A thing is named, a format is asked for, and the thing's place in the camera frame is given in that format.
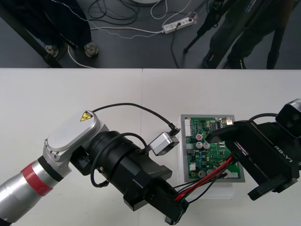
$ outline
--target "power strip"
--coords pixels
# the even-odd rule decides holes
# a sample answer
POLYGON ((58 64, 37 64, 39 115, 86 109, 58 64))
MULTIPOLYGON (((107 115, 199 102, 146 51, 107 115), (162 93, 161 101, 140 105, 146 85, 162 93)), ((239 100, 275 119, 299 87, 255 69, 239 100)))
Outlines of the power strip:
POLYGON ((182 20, 178 20, 176 22, 173 22, 172 24, 166 24, 163 26, 163 31, 165 34, 168 34, 168 33, 171 33, 171 32, 174 32, 175 29, 177 28, 177 30, 180 30, 184 27, 187 27, 187 26, 190 26, 194 24, 194 20, 193 19, 190 19, 190 18, 184 18, 182 20))

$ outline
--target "red and black wires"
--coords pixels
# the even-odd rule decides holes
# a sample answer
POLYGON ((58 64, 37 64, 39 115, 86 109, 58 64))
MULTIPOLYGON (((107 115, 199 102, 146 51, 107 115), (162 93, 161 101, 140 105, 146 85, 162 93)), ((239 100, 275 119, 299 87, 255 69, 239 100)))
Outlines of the red and black wires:
POLYGON ((213 183, 220 177, 224 177, 224 171, 233 163, 233 157, 230 156, 226 162, 224 162, 220 167, 218 167, 217 169, 215 169, 212 173, 208 174, 206 177, 202 178, 202 179, 198 179, 198 180, 194 180, 191 182, 188 182, 186 184, 180 185, 180 186, 184 186, 187 185, 186 187, 182 188, 181 190, 179 190, 177 192, 177 196, 175 196, 175 201, 182 203, 185 198, 190 195, 193 191, 195 191, 198 187, 211 183, 206 190, 196 199, 188 202, 188 203, 192 203, 195 202, 196 200, 198 200, 200 197, 202 197, 208 190, 209 188, 213 185, 213 183))

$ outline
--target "white cable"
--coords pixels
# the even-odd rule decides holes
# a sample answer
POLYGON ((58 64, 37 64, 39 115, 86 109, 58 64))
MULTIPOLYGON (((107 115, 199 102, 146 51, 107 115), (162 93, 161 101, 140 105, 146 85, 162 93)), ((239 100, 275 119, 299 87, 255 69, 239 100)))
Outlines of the white cable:
POLYGON ((85 67, 85 68, 92 68, 92 69, 95 69, 94 67, 89 67, 89 66, 86 66, 86 65, 82 65, 80 64, 79 62, 77 62, 72 56, 71 56, 71 53, 70 53, 70 46, 68 46, 68 54, 70 56, 70 58, 79 66, 82 66, 82 67, 85 67))
POLYGON ((152 14, 152 10, 153 10, 153 9, 155 8, 155 6, 158 5, 160 2, 161 2, 161 0, 158 1, 155 5, 153 5, 153 7, 150 9, 150 14, 151 14, 152 18, 154 18, 155 20, 161 20, 161 19, 163 19, 164 17, 166 17, 167 12, 168 12, 167 0, 165 0, 166 13, 164 14, 164 16, 158 18, 158 17, 155 17, 155 16, 152 14))
POLYGON ((188 6, 189 6, 189 4, 191 3, 191 0, 188 2, 188 4, 185 6, 185 8, 184 9, 182 9, 180 12, 178 12, 178 13, 176 13, 176 14, 174 14, 174 15, 172 15, 171 17, 169 17, 166 21, 164 21, 164 23, 162 24, 162 28, 163 28, 163 26, 166 24, 166 22, 168 21, 168 20, 170 20, 171 18, 173 18, 174 16, 176 16, 176 15, 178 15, 178 14, 180 14, 181 12, 183 12, 188 6))
POLYGON ((142 30, 139 28, 134 28, 134 27, 98 27, 98 28, 91 28, 90 30, 94 31, 94 30, 98 30, 98 29, 129 29, 129 30, 136 30, 136 31, 140 31, 140 32, 147 32, 147 33, 152 33, 152 34, 157 34, 157 33, 163 33, 164 31, 160 31, 160 32, 152 32, 152 31, 146 31, 146 30, 142 30))
POLYGON ((155 36, 155 35, 157 35, 157 34, 162 33, 162 32, 157 32, 157 33, 153 33, 152 35, 149 35, 149 36, 137 34, 137 35, 134 35, 134 36, 132 36, 132 37, 130 37, 130 38, 129 38, 129 37, 123 37, 123 36, 121 36, 120 34, 117 34, 117 33, 111 33, 111 32, 109 32, 109 31, 107 31, 107 30, 101 29, 101 28, 97 27, 93 22, 81 18, 79 15, 77 15, 77 14, 76 14, 76 13, 75 13, 68 5, 66 5, 65 3, 62 3, 62 2, 56 1, 56 0, 51 0, 51 1, 52 1, 52 2, 55 2, 55 3, 62 4, 63 6, 67 7, 67 8, 68 8, 74 15, 76 15, 79 19, 81 19, 81 20, 83 20, 83 21, 86 21, 86 22, 92 24, 96 29, 98 29, 98 30, 100 30, 100 31, 105 31, 105 32, 107 32, 107 33, 109 33, 109 34, 111 34, 111 35, 117 35, 117 36, 121 37, 122 39, 133 39, 133 38, 135 38, 135 37, 145 37, 145 38, 150 38, 150 37, 152 37, 152 36, 155 36))

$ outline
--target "lens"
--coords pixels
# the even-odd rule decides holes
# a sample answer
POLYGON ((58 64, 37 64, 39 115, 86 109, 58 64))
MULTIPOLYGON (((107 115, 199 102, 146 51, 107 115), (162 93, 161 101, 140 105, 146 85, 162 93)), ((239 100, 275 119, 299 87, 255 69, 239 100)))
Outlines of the lens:
POLYGON ((293 115, 293 119, 294 119, 294 121, 297 121, 297 120, 299 120, 299 115, 297 115, 297 114, 294 114, 294 115, 293 115))
POLYGON ((286 124, 286 126, 287 126, 288 128, 291 128, 291 127, 293 127, 293 125, 292 125, 292 123, 291 123, 291 122, 288 122, 288 123, 286 124))

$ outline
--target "green circuit board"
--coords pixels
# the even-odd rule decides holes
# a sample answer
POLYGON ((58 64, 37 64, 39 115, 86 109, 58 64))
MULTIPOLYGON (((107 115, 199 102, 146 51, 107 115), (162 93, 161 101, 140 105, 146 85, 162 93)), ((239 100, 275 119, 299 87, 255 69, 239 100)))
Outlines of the green circuit board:
MULTIPOLYGON (((188 123, 190 131, 186 132, 186 147, 189 178, 202 178, 230 156, 224 142, 209 144, 205 138, 212 130, 232 125, 232 118, 185 118, 185 125, 188 123)), ((226 178, 241 178, 238 163, 230 165, 228 170, 226 178)))

